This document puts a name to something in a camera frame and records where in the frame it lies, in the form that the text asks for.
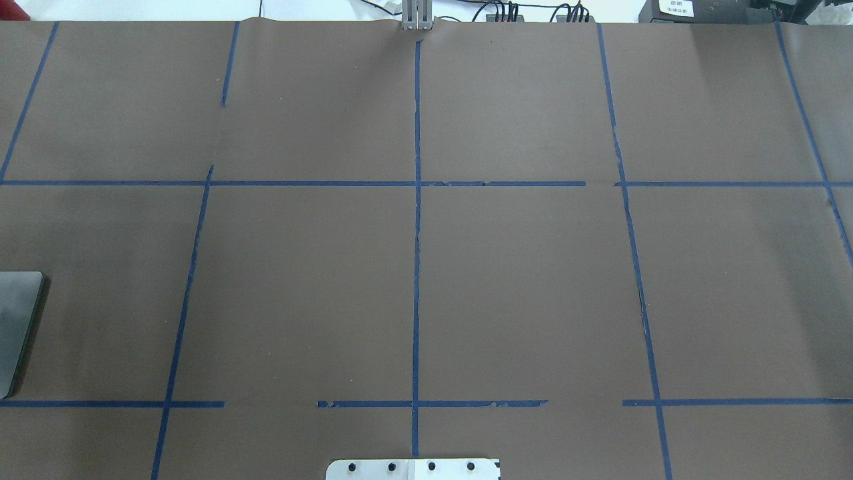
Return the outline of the silver closed laptop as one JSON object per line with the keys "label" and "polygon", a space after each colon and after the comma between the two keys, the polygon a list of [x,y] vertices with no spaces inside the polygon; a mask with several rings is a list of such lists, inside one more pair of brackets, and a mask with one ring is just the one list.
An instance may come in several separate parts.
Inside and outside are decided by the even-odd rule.
{"label": "silver closed laptop", "polygon": [[1,398],[15,392],[33,322],[39,310],[45,274],[40,271],[1,273]]}

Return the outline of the brown paper table cover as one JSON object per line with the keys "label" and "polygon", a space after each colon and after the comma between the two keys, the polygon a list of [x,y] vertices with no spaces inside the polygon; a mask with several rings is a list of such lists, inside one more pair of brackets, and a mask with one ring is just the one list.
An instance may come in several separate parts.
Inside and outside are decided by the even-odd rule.
{"label": "brown paper table cover", "polygon": [[851,478],[851,28],[3,22],[3,479]]}

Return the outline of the black usb hub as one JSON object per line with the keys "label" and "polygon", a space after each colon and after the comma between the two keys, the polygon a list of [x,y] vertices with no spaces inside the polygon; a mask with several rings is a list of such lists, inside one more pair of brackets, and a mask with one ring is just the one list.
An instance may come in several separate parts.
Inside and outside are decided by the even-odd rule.
{"label": "black usb hub", "polygon": [[478,10],[476,17],[480,15],[485,8],[493,6],[493,13],[484,13],[484,20],[490,23],[521,23],[524,21],[523,15],[520,12],[520,4],[515,2],[492,1],[484,4],[482,9]]}
{"label": "black usb hub", "polygon": [[582,1],[563,3],[552,10],[550,23],[594,23],[593,15]]}

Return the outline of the black desktop computer box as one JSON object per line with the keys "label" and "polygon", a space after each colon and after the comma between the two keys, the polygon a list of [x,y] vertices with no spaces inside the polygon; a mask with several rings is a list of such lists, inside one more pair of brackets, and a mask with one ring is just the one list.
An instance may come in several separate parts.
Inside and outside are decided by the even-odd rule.
{"label": "black desktop computer box", "polygon": [[638,13],[643,23],[759,25],[779,19],[764,1],[646,1]]}

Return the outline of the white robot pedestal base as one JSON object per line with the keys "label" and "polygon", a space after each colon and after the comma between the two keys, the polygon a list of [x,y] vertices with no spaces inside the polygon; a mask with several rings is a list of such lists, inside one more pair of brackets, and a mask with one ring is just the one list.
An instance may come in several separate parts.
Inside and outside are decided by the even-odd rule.
{"label": "white robot pedestal base", "polygon": [[326,479],[500,479],[499,461],[488,458],[339,459]]}

